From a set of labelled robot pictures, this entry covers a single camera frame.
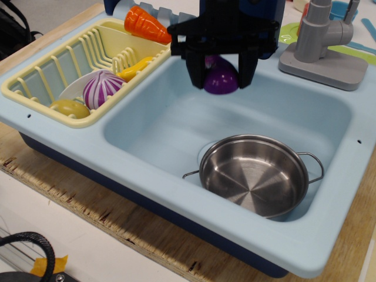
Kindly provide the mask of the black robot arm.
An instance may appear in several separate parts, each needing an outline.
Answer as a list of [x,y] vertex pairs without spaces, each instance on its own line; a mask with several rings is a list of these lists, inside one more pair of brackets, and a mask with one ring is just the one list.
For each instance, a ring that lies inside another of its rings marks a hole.
[[171,54],[186,61],[192,84],[202,89],[211,55],[238,56],[237,81],[251,84],[259,59],[278,48],[284,1],[200,1],[200,15],[170,25]]

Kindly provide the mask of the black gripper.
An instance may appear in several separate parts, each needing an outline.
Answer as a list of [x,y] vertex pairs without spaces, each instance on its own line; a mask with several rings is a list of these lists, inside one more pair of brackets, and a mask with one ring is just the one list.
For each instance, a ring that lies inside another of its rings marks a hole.
[[268,12],[204,12],[197,18],[170,25],[171,52],[186,61],[192,85],[203,89],[206,57],[238,55],[238,84],[251,84],[258,59],[269,58],[277,49],[280,14]]

